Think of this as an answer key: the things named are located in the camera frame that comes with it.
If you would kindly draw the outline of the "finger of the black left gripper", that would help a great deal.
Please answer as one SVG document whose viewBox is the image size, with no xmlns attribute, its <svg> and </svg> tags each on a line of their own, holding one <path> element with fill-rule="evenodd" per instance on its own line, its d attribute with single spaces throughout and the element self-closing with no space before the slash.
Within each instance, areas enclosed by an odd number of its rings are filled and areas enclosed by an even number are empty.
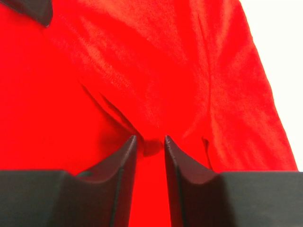
<svg viewBox="0 0 303 227">
<path fill-rule="evenodd" d="M 51 0 L 16 0 L 18 9 L 41 25 L 48 27 L 53 18 Z"/>
</svg>

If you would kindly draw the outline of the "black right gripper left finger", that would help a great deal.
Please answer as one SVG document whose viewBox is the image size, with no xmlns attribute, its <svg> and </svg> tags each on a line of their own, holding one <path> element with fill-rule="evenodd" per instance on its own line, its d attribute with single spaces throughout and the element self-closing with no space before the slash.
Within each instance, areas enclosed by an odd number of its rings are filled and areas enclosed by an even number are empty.
<svg viewBox="0 0 303 227">
<path fill-rule="evenodd" d="M 0 173 L 3 227 L 126 227 L 137 155 L 131 136 L 115 153 L 79 175 L 62 170 Z"/>
</svg>

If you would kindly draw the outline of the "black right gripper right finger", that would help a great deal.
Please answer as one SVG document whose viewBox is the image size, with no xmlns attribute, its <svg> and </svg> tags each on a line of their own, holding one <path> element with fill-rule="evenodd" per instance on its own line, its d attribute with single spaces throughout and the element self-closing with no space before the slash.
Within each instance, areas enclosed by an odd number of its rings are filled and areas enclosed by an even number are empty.
<svg viewBox="0 0 303 227">
<path fill-rule="evenodd" d="M 301 172 L 216 173 L 164 142 L 170 221 L 174 227 L 300 227 Z"/>
</svg>

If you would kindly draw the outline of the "red t shirt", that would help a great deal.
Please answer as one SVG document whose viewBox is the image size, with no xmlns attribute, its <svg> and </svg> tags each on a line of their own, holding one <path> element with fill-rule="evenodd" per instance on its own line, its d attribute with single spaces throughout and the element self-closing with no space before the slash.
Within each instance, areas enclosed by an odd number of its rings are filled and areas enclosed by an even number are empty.
<svg viewBox="0 0 303 227">
<path fill-rule="evenodd" d="M 237 0 L 0 7 L 0 167 L 79 173 L 136 135 L 129 225 L 170 226 L 166 135 L 217 171 L 297 171 Z"/>
</svg>

